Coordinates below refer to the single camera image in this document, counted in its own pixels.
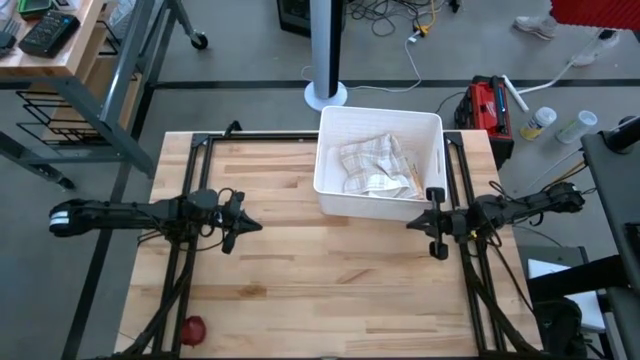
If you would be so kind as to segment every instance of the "round base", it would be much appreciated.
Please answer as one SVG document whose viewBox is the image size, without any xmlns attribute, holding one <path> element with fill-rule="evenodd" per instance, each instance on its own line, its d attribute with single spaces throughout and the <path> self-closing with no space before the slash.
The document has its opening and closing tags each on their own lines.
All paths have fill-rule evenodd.
<svg viewBox="0 0 640 360">
<path fill-rule="evenodd" d="M 310 82 L 304 89 L 304 100 L 307 102 L 307 105 L 316 111 L 322 111 L 325 106 L 342 106 L 347 102 L 347 88 L 339 82 L 338 92 L 334 96 L 328 99 L 321 99 L 316 96 L 316 92 L 313 89 L 313 82 Z"/>
</svg>

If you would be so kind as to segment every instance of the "white plastic bin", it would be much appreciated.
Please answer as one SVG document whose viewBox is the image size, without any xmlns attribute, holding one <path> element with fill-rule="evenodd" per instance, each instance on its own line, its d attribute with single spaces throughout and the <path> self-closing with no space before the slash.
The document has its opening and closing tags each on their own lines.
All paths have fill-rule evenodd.
<svg viewBox="0 0 640 360">
<path fill-rule="evenodd" d="M 391 134 L 416 165 L 423 193 L 441 187 L 448 198 L 442 120 L 432 113 L 328 106 L 322 110 L 313 188 L 327 215 L 411 221 L 431 207 L 427 200 L 376 198 L 343 193 L 347 178 L 339 147 Z"/>
</svg>

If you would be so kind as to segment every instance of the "shoe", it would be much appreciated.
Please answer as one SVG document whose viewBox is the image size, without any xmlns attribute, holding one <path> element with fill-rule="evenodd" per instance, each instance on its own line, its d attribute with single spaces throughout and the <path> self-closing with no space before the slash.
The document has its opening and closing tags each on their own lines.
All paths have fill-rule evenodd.
<svg viewBox="0 0 640 360">
<path fill-rule="evenodd" d="M 618 35 L 618 33 L 613 34 L 612 37 L 606 40 L 596 40 L 591 46 L 589 46 L 589 48 L 585 49 L 578 56 L 576 56 L 576 58 L 573 60 L 573 66 L 581 67 L 591 64 L 592 62 L 596 61 L 596 58 L 600 54 L 616 46 L 618 42 L 620 42 L 620 36 Z"/>
<path fill-rule="evenodd" d="M 558 22 L 551 16 L 518 16 L 513 22 L 513 27 L 543 40 L 551 40 L 556 36 Z"/>
</svg>

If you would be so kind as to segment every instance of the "butcher block tabletop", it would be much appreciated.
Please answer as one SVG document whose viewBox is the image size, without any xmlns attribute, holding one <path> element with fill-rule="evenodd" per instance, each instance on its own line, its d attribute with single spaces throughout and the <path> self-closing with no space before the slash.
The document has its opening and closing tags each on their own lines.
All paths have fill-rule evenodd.
<svg viewBox="0 0 640 360">
<path fill-rule="evenodd" d="M 476 196 L 495 193 L 488 182 L 499 179 L 486 132 L 462 134 Z M 165 135 L 152 202 L 181 193 L 191 136 Z M 247 214 L 264 229 L 238 237 L 231 255 L 219 249 L 197 254 L 187 314 L 202 317 L 207 335 L 198 346 L 182 346 L 181 356 L 477 355 L 453 238 L 444 239 L 449 259 L 438 261 L 429 256 L 431 239 L 402 222 L 323 215 L 313 190 L 315 153 L 315 142 L 214 145 L 209 187 L 245 192 Z M 454 150 L 452 158 L 466 206 Z M 199 177 L 196 171 L 193 189 Z M 215 235 L 202 238 L 199 247 L 218 242 Z M 500 236 L 502 252 L 528 296 L 511 228 L 504 227 Z M 129 346 L 157 310 L 169 251 L 162 239 L 139 247 L 116 351 Z M 500 307 L 525 339 L 541 348 L 533 315 L 495 251 L 488 257 Z M 165 349 L 176 307 L 168 316 Z M 488 314 L 484 305 L 481 309 L 494 348 Z"/>
</svg>

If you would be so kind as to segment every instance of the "caster wheel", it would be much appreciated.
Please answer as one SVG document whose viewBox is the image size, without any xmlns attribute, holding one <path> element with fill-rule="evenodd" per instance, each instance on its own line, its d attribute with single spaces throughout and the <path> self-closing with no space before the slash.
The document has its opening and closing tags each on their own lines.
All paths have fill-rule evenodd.
<svg viewBox="0 0 640 360">
<path fill-rule="evenodd" d="M 198 38 L 200 43 L 198 44 L 197 42 L 191 40 L 191 46 L 198 50 L 204 50 L 207 48 L 207 46 L 209 46 L 209 40 L 207 40 L 207 36 L 205 34 L 196 33 L 196 37 Z"/>
<path fill-rule="evenodd" d="M 60 179 L 60 181 L 58 181 L 58 185 L 60 185 L 60 187 L 62 187 L 64 190 L 75 190 L 76 189 L 76 184 L 73 183 L 73 181 L 67 179 L 67 178 L 62 178 Z"/>
<path fill-rule="evenodd" d="M 432 241 L 429 243 L 429 254 L 438 260 L 446 260 L 449 257 L 449 246 Z"/>
</svg>

